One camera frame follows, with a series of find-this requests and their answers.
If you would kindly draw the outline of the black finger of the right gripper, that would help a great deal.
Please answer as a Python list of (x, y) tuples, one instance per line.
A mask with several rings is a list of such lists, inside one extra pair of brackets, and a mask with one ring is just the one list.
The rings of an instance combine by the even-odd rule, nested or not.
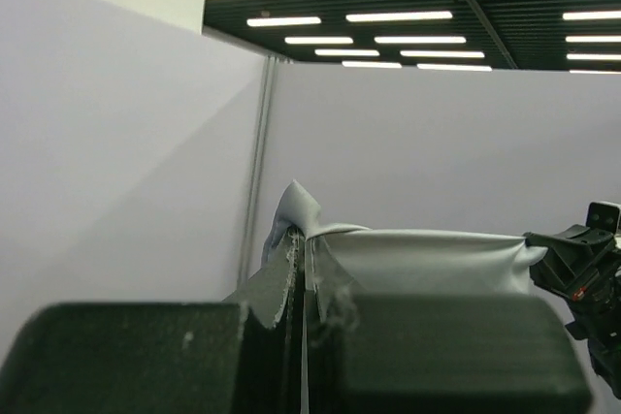
[(606, 298), (614, 289), (616, 241), (607, 230), (573, 225), (555, 235), (528, 232), (526, 244), (546, 249), (530, 266), (535, 284), (561, 298)]

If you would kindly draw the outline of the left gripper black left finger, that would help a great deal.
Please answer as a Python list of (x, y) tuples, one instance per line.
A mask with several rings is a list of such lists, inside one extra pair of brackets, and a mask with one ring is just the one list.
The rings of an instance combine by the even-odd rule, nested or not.
[(220, 302), (58, 303), (1, 368), (5, 413), (297, 413), (304, 243)]

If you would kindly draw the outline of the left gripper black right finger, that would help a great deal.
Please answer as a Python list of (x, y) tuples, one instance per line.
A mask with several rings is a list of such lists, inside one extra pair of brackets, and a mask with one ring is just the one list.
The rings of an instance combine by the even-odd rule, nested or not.
[(521, 295), (373, 292), (323, 244), (305, 253), (311, 413), (585, 413), (561, 321)]

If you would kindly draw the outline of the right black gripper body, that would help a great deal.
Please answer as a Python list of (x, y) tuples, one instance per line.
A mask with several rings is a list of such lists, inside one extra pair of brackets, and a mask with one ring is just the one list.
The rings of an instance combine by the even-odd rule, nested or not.
[(578, 252), (577, 281), (569, 308), (573, 321), (566, 328), (584, 340), (596, 374), (609, 385), (620, 383), (620, 245), (611, 234), (573, 235), (586, 247)]

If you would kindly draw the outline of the grey fabric pillowcase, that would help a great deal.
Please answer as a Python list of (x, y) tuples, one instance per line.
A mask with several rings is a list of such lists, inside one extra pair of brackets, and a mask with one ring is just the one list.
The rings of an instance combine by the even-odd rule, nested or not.
[(320, 314), (329, 325), (353, 328), (359, 321), (356, 291), (393, 295), (500, 296), (528, 294), (529, 268), (546, 248), (523, 237), (416, 229), (370, 229), (324, 224), (321, 206), (298, 181), (283, 192), (261, 261), (274, 258), (289, 229), (310, 248), (310, 280), (328, 293)]

